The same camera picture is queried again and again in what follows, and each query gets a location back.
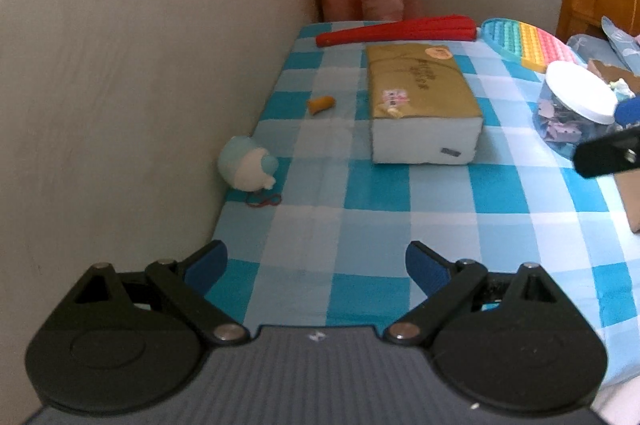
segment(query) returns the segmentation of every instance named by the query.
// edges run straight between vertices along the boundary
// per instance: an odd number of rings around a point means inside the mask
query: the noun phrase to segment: bed
[[[228,270],[207,298],[255,332],[260,324],[375,325],[424,299],[404,268],[417,239],[494,271],[541,263],[600,334],[607,382],[640,373],[640,236],[613,179],[584,180],[532,126],[542,76],[484,42],[446,42],[481,105],[469,166],[374,165],[362,44],[314,36],[362,23],[305,27],[254,137],[280,161],[280,206],[250,208],[230,191],[214,238]],[[330,94],[310,117],[305,101]]]

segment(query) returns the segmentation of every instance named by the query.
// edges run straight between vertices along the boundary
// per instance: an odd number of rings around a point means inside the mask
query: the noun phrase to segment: folded red fan
[[[316,37],[319,48],[352,42],[389,40],[476,40],[476,23],[463,15],[424,17],[362,28],[322,33]]]

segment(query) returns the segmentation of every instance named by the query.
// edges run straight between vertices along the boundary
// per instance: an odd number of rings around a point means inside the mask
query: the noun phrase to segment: stuffed toy
[[[218,157],[218,170],[231,188],[244,192],[271,190],[278,160],[248,136],[234,136]]]

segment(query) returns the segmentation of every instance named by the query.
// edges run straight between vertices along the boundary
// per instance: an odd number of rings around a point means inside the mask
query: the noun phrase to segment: tissue box
[[[446,46],[368,46],[375,163],[473,161],[482,112]]]

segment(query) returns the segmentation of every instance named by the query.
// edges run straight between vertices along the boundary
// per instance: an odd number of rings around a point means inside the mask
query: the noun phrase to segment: brown paper wrapping
[[[367,58],[371,118],[482,117],[446,46],[368,46]]]

